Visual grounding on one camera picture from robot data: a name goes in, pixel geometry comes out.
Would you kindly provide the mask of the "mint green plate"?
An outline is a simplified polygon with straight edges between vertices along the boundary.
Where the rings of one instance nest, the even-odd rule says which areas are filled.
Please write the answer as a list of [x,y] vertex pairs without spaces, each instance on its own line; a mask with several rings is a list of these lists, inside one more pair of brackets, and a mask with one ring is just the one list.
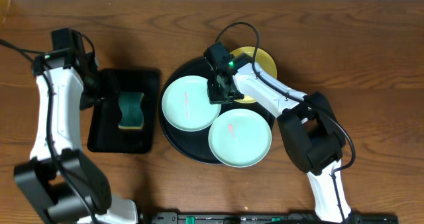
[[266,120],[249,109],[231,109],[219,115],[212,124],[208,143],[220,162],[235,168],[246,168],[260,162],[272,143]]
[[187,132],[211,125],[221,112],[221,105],[210,104],[207,79],[184,76],[173,81],[162,97],[162,112],[169,124]]

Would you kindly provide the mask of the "yellow plate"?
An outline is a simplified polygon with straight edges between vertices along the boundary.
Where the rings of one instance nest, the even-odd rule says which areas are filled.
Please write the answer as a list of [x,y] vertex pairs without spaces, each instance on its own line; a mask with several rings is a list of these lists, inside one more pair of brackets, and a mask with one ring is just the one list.
[[[231,51],[231,54],[234,55],[234,56],[238,56],[242,53],[245,53],[249,56],[253,56],[254,47],[253,46],[244,46],[244,47],[240,47],[240,48],[237,48],[237,49]],[[271,57],[271,55],[269,55],[266,51],[259,48],[257,53],[256,53],[256,61],[260,64],[261,68],[265,72],[267,72],[273,78],[277,78],[278,74],[277,74],[276,63],[273,60],[273,58]],[[248,95],[245,95],[243,99],[238,99],[237,102],[249,104],[249,103],[255,103],[256,100],[251,98]]]

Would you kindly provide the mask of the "green yellow sponge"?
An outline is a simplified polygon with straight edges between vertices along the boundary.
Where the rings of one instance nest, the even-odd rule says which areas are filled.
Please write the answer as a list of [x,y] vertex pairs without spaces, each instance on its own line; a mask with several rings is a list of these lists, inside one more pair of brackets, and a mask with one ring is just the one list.
[[119,108],[122,118],[118,124],[120,129],[141,130],[144,126],[144,114],[141,109],[143,93],[122,91],[119,97]]

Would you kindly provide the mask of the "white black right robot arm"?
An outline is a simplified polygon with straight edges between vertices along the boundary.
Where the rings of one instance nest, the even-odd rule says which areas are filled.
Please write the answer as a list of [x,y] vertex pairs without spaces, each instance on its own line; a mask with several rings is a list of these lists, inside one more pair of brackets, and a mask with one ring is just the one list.
[[273,114],[290,160],[307,174],[316,216],[327,223],[346,223],[351,208],[340,172],[345,168],[342,149],[352,141],[327,98],[284,85],[246,54],[206,55],[205,59],[213,71],[207,83],[210,102],[231,103],[248,95]]

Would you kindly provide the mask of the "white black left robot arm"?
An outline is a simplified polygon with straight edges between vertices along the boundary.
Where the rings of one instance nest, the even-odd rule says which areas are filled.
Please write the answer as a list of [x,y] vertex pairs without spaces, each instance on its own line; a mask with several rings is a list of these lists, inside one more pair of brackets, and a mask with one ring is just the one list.
[[111,193],[108,179],[83,153],[80,66],[84,51],[63,48],[37,56],[38,131],[30,160],[14,179],[44,223],[138,223],[135,202]]

